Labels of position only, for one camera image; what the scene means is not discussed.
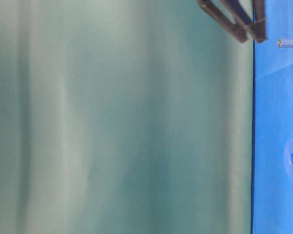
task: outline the green backdrop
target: green backdrop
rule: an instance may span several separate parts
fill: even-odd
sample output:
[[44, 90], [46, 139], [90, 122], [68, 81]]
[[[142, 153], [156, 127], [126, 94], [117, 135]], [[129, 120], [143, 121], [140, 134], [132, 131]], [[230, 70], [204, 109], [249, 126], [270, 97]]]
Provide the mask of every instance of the green backdrop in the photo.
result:
[[251, 120], [195, 0], [0, 0], [0, 234], [248, 234]]

